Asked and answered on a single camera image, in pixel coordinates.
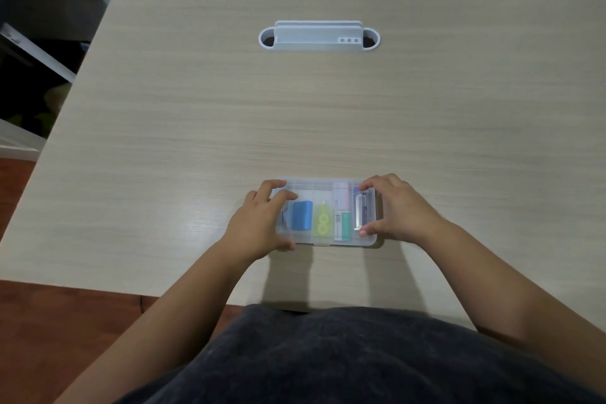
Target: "transparent storage box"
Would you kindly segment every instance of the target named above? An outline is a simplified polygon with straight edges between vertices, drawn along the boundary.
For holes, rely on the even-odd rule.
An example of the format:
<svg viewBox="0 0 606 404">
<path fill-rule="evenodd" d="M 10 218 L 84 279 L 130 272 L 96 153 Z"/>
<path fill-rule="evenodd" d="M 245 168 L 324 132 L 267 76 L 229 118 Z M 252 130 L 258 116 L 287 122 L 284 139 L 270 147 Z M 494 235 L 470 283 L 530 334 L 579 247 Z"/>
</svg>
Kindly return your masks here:
<svg viewBox="0 0 606 404">
<path fill-rule="evenodd" d="M 287 201 L 277 219 L 276 231 L 295 243 L 315 246 L 372 246 L 377 237 L 360 237 L 362 225 L 375 221 L 375 189 L 360 192 L 359 179 L 286 178 L 286 186 L 299 195 Z M 275 195 L 281 189 L 275 189 Z"/>
</svg>

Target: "reddish brown floor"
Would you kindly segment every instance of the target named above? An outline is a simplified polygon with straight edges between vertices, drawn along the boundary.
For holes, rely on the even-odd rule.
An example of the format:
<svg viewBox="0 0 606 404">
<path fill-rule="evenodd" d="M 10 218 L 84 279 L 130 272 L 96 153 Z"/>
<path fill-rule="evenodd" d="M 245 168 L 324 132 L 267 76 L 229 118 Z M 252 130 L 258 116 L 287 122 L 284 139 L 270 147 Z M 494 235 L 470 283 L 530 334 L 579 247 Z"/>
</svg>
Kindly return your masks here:
<svg viewBox="0 0 606 404">
<path fill-rule="evenodd" d="M 33 167 L 0 158 L 0 238 Z M 0 281 L 0 401 L 51 403 L 155 300 Z M 242 309 L 226 306 L 213 336 Z"/>
</svg>

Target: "forearm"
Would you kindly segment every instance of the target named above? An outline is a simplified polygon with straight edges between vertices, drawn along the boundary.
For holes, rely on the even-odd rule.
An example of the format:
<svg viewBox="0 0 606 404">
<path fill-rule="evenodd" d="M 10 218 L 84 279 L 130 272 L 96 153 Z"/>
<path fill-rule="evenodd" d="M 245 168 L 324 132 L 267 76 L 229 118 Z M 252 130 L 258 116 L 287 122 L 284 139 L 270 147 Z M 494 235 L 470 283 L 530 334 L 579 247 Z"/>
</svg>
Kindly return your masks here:
<svg viewBox="0 0 606 404">
<path fill-rule="evenodd" d="M 111 403 L 191 360 L 247 268 L 216 243 L 63 393 L 56 404 Z"/>
<path fill-rule="evenodd" d="M 454 224 L 444 223 L 420 244 L 479 331 L 606 393 L 604 332 Z"/>
</svg>

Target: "t-shirt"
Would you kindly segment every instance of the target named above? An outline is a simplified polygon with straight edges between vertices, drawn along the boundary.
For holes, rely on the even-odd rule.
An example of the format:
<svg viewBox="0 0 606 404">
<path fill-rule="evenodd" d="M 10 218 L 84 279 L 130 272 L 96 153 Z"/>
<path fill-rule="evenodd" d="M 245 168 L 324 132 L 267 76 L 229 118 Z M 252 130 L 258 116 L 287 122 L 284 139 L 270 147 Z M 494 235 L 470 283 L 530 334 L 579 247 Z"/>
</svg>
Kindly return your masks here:
<svg viewBox="0 0 606 404">
<path fill-rule="evenodd" d="M 120 404 L 605 403 L 533 357 L 414 312 L 252 305 L 187 366 Z"/>
</svg>

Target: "blue sharpener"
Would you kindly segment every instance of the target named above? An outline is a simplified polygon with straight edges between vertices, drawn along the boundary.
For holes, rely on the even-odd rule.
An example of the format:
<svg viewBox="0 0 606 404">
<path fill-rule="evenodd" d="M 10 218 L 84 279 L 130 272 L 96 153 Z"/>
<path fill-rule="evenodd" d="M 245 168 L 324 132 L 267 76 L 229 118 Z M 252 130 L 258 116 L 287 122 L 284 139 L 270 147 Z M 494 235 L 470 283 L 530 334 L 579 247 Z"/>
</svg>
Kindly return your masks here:
<svg viewBox="0 0 606 404">
<path fill-rule="evenodd" d="M 293 203 L 292 230 L 311 230 L 313 216 L 312 201 L 295 201 Z"/>
</svg>

